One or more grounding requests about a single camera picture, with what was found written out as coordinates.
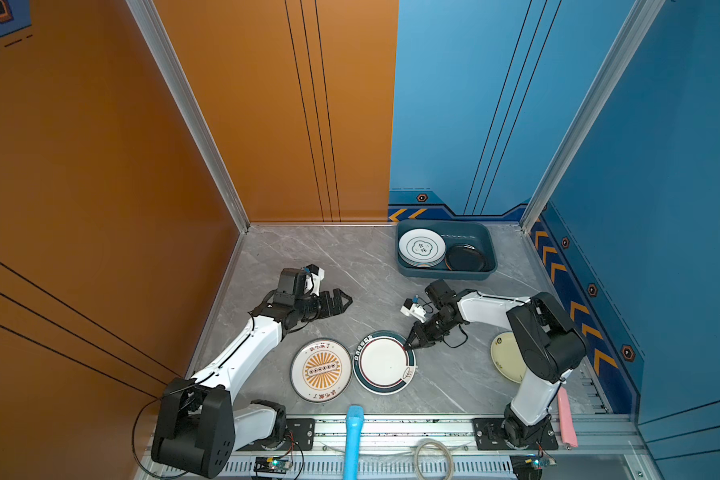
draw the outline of blue handle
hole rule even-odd
[[[347,410],[347,444],[344,449],[344,480],[357,480],[360,456],[360,431],[364,419],[361,406],[352,405]]]

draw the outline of pink handle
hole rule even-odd
[[[557,391],[557,410],[560,414],[560,437],[563,443],[572,447],[579,446],[574,430],[574,419],[570,416],[570,401],[568,400],[568,392],[563,387]]]

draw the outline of robotic arm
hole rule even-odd
[[[406,301],[403,313],[407,310],[419,320],[411,328],[405,348],[432,346],[455,326],[470,322],[512,330],[528,370],[518,394],[504,410],[504,433],[512,448],[535,445],[550,424],[549,405],[560,384],[589,349],[562,305],[546,292],[519,298],[476,290],[455,293],[443,280],[431,283],[425,292],[439,311],[423,321],[408,304],[410,300]]]
[[[230,454],[255,440],[277,446],[286,434],[286,409],[255,400],[232,410],[232,400],[259,362],[300,322],[344,312],[352,298],[340,289],[319,292],[323,269],[286,268],[276,290],[255,308],[245,329],[190,379],[174,379],[160,400],[152,459],[213,478]]]

